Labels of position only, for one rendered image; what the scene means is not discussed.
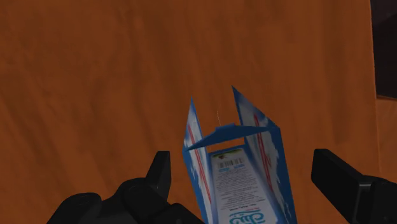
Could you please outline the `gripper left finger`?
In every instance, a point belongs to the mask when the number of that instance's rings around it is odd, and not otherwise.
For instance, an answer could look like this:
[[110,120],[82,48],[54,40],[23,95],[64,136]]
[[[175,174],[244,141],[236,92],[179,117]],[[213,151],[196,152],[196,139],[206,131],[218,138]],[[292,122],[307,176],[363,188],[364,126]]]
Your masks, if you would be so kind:
[[158,151],[144,178],[124,181],[108,199],[78,193],[65,199],[46,224],[205,224],[179,203],[167,202],[169,151]]

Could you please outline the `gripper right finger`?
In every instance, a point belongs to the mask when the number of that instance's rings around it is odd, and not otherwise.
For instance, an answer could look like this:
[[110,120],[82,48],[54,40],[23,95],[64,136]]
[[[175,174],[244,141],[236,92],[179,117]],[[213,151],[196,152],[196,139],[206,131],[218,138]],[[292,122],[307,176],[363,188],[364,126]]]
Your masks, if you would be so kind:
[[397,224],[397,183],[364,175],[328,149],[314,150],[311,180],[349,224]]

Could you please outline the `blue and white carton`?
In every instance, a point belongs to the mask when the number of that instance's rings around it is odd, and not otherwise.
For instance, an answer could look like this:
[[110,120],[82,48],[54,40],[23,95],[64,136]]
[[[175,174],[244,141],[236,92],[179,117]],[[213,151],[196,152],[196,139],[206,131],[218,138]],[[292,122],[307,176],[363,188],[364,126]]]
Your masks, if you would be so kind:
[[190,105],[183,158],[205,224],[298,224],[280,128],[233,90],[240,123],[203,136]]

